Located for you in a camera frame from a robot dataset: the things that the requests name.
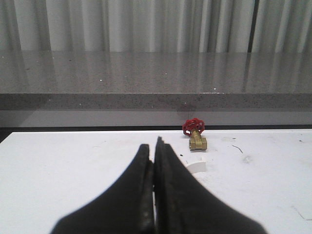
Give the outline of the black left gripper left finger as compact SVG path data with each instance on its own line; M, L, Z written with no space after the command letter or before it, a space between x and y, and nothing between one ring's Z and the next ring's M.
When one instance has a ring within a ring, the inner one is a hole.
M124 173L99 197L60 219L54 234L153 234L153 163L140 145Z

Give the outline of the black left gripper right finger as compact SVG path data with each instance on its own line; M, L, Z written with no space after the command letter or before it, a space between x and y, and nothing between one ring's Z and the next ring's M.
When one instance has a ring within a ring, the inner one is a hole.
M157 139L154 183L160 234L264 234L256 221L206 190L169 144Z

